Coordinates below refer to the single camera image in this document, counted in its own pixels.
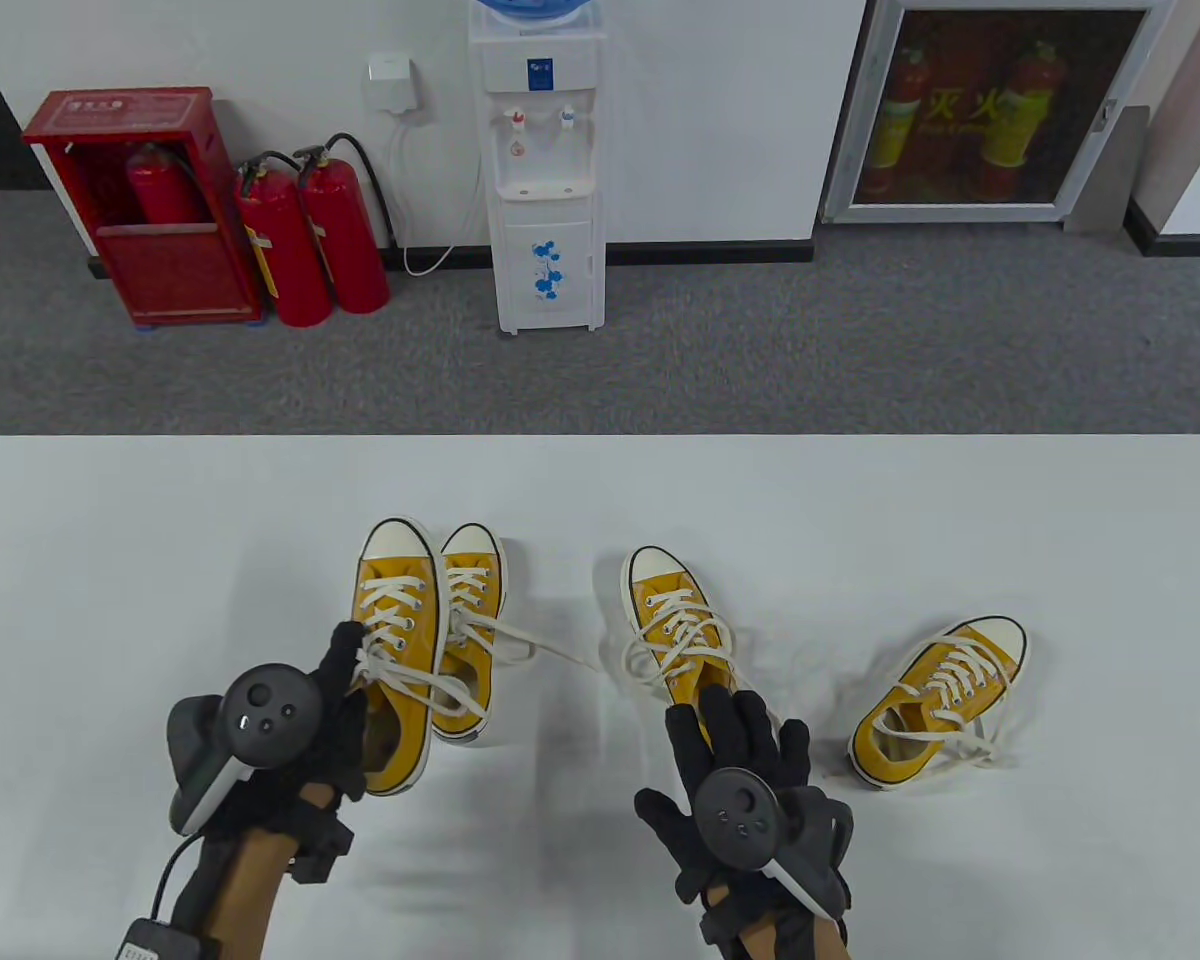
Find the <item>person's right hand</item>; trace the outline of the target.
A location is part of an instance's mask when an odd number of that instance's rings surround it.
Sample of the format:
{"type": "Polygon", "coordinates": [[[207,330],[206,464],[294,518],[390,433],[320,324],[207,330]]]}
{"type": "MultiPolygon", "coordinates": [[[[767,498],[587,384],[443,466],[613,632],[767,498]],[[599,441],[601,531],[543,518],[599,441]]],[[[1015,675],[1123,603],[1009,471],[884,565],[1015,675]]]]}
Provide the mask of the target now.
{"type": "MultiPolygon", "coordinates": [[[[809,782],[809,727],[800,719],[788,719],[774,730],[764,700],[755,691],[704,686],[696,707],[667,709],[665,727],[690,799],[706,776],[728,767],[745,768],[773,788],[809,782]]],[[[743,919],[755,922],[793,901],[774,878],[725,868],[706,847],[691,815],[682,812],[672,797],[642,788],[635,794],[635,812],[676,860],[676,893],[682,902],[704,902],[710,893],[722,892],[720,906],[732,904],[743,919]]]]}

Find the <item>person's left hand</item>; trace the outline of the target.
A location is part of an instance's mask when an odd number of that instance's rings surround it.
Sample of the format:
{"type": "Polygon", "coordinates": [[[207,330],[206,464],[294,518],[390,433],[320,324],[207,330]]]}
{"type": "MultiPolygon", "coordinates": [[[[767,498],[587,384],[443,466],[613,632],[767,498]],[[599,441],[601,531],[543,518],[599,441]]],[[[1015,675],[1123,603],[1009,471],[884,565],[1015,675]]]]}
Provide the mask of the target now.
{"type": "Polygon", "coordinates": [[[338,835],[340,800],[361,800],[364,722],[367,696],[353,691],[364,625],[344,620],[334,628],[329,650],[308,677],[322,695],[318,728],[310,745],[286,764],[257,770],[234,786],[202,829],[206,841],[244,838],[252,829],[289,836],[300,850],[330,847],[338,835]]]}

